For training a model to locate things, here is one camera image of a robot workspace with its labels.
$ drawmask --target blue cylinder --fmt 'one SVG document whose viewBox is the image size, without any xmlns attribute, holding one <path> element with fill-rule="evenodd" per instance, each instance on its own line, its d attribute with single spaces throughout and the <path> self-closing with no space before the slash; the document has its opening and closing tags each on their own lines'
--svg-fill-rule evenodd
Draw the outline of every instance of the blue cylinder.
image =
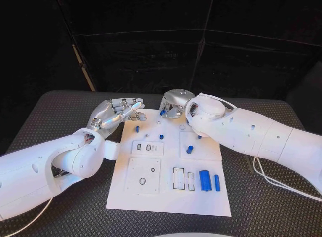
<svg viewBox="0 0 322 237">
<path fill-rule="evenodd" d="M 215 181 L 216 181 L 216 190 L 221 191 L 221 181 L 219 181 L 219 175 L 215 175 Z"/>
<path fill-rule="evenodd" d="M 199 173 L 200 173 L 202 190 L 206 191 L 206 192 L 212 191 L 209 171 L 202 170 Z"/>
<path fill-rule="evenodd" d="M 189 146 L 188 153 L 192 154 L 195 146 Z"/>
</svg>

